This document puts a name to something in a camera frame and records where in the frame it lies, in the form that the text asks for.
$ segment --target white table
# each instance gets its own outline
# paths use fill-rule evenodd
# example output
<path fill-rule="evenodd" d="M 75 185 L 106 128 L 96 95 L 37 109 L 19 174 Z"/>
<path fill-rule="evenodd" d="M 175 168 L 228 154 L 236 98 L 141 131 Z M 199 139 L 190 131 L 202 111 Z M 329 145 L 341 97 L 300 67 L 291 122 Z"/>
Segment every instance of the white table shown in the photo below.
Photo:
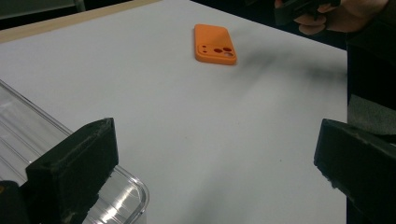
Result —
<path fill-rule="evenodd" d="M 229 29 L 237 65 L 194 59 L 196 23 Z M 345 223 L 346 197 L 313 164 L 321 120 L 347 119 L 340 49 L 163 0 L 0 44 L 0 68 L 71 130 L 115 119 L 148 224 Z"/>

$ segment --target gray fabric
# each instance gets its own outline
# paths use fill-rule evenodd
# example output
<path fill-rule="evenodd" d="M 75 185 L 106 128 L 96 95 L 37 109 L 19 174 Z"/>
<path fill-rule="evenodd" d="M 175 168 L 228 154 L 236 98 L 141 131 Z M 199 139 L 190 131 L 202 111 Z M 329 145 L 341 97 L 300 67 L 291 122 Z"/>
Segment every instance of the gray fabric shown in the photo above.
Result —
<path fill-rule="evenodd" d="M 396 134 L 396 111 L 352 95 L 347 107 L 347 123 L 368 133 Z"/>

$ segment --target orange object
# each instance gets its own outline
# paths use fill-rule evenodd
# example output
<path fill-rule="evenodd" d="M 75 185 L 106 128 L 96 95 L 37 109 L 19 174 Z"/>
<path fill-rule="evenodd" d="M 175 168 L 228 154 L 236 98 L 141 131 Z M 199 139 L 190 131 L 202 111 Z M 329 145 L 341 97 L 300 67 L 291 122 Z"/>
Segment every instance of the orange object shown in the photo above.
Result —
<path fill-rule="evenodd" d="M 226 28 L 206 24 L 194 27 L 195 58 L 203 63 L 236 63 L 236 52 Z"/>

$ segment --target dark sleeve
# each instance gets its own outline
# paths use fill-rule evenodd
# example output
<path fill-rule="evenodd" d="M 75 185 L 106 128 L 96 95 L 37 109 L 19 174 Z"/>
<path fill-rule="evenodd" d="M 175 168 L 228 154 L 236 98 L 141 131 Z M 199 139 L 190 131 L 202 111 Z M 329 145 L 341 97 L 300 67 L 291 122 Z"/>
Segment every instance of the dark sleeve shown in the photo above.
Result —
<path fill-rule="evenodd" d="M 346 42 L 396 65 L 396 0 L 389 0 L 376 19 L 359 33 L 348 35 Z"/>

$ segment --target transparent plastic tray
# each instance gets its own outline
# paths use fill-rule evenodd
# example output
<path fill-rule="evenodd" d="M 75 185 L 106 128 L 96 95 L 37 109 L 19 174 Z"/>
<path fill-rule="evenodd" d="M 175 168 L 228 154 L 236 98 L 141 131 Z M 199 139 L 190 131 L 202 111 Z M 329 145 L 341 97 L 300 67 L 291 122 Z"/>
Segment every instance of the transparent plastic tray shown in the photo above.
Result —
<path fill-rule="evenodd" d="M 0 80 L 0 180 L 22 185 L 27 180 L 24 169 L 70 133 Z M 146 224 L 148 203 L 146 186 L 116 166 L 84 223 Z"/>

